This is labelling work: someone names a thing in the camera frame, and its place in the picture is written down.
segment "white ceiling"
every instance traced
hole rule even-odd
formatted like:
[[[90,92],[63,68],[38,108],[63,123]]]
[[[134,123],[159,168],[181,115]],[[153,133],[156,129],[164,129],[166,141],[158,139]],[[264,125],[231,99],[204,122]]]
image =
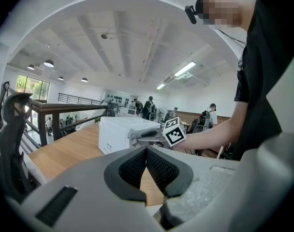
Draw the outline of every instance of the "white ceiling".
[[[52,59],[55,68],[45,67],[46,59]],[[9,64],[39,75],[46,69],[47,77],[55,80],[62,75],[69,81],[77,72],[93,70],[156,88],[190,61],[197,63],[190,70],[194,77],[174,80],[168,88],[205,85],[212,77],[232,71],[208,44],[176,24],[139,13],[107,11],[53,25],[31,39]],[[39,67],[27,69],[31,63]]]

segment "white arch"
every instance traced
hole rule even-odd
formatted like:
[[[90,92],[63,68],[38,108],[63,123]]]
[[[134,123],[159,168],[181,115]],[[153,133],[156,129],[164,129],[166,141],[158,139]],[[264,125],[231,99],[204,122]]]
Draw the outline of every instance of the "white arch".
[[[35,34],[51,25],[86,13],[129,11],[166,18],[196,33],[231,66],[237,62],[235,46],[223,35],[198,21],[192,25],[184,6],[186,0],[21,0],[0,29],[0,43],[10,49],[10,61]]]

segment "wooden table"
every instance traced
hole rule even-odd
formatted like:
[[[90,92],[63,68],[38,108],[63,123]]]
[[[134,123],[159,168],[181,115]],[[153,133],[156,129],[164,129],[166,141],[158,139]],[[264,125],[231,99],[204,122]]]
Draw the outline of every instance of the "wooden table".
[[[48,178],[55,178],[69,167],[104,153],[98,148],[98,124],[60,138],[32,153],[29,157]],[[141,178],[141,191],[147,195],[147,206],[163,204],[164,195],[146,169]]]

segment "white device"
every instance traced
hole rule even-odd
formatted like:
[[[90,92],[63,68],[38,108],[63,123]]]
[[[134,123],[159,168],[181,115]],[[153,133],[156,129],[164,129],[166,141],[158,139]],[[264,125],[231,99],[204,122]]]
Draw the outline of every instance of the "white device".
[[[121,107],[120,112],[116,114],[116,117],[135,117],[136,109],[128,107]]]
[[[163,136],[170,147],[186,139],[186,132],[179,117],[166,121]]]
[[[161,124],[138,117],[102,117],[98,147],[104,154],[130,148],[128,132],[160,129]]]

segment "window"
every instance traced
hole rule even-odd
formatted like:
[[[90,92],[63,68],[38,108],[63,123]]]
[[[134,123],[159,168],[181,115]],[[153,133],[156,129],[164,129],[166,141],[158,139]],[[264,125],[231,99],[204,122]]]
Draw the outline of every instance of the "window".
[[[16,92],[33,93],[35,100],[47,100],[50,83],[24,75],[18,75]]]

